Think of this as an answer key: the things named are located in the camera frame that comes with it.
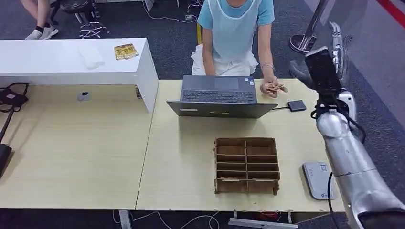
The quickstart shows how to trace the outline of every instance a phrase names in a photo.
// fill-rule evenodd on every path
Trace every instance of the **white sneaker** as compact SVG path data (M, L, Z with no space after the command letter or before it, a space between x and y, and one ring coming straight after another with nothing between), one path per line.
M43 33L42 36L39 38L39 40L47 40L52 38L54 35L56 35L59 32L58 29L55 29L54 26L50 26L50 27L45 27L43 29Z
M42 36L42 33L38 30L34 30L32 31L32 33L30 35L28 35L28 37L26 37L26 40L38 40L40 37Z

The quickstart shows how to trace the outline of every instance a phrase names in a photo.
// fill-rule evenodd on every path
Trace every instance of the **chair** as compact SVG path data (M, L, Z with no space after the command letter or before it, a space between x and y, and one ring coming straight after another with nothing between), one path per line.
M106 33L110 33L102 23L95 21L95 15L98 17L99 15L98 12L95 13L95 2L93 2L93 0L56 0L56 2L51 4L51 7L53 7L51 22L54 25L58 24L53 18L59 9L76 16L79 23L82 24L79 35L81 38L94 36L100 38L99 34L102 30L105 30Z

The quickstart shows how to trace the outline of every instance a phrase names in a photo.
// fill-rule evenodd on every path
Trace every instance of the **cardboard compartment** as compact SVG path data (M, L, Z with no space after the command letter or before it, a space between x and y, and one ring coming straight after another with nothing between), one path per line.
M248 163L278 163L277 156L250 155L247 156Z
M216 143L217 154L245 155L245 142L240 139L222 138Z
M280 172L273 138L218 138L214 153L215 193L277 195Z
M235 162L235 163L245 163L246 156L245 155L226 155L226 154L217 154L216 155L216 162Z
M246 171L217 170L217 178L222 179L246 179Z
M278 163L247 163L249 171L279 171Z
M246 192L247 181L246 180L221 180L217 179L215 181L215 186L218 187L215 193L220 192Z
M277 171L268 172L247 172L248 179L280 180L280 173Z
M235 162L217 162L217 170L233 170L233 171L246 171L245 163L235 163Z
M273 138L251 138L246 140L247 155L276 155L276 142Z
M278 181L277 180L263 180L263 181L248 181L249 192L252 193L273 193L277 195Z

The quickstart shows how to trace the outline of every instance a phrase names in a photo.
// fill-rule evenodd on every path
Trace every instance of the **laptop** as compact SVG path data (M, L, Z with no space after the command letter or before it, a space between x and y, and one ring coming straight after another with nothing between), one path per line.
M257 103L250 76L185 75L180 101L167 101L178 116L260 118L278 104Z

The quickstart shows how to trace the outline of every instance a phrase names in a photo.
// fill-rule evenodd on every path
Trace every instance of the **person's left hand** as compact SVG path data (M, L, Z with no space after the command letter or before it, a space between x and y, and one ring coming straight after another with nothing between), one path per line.
M288 92L287 88L284 87L283 84L279 84L277 77L271 76L271 77L264 77L264 81L262 82L262 85L260 85L260 90L264 94L268 94L270 97L276 98L277 97L277 91L281 90L284 92Z

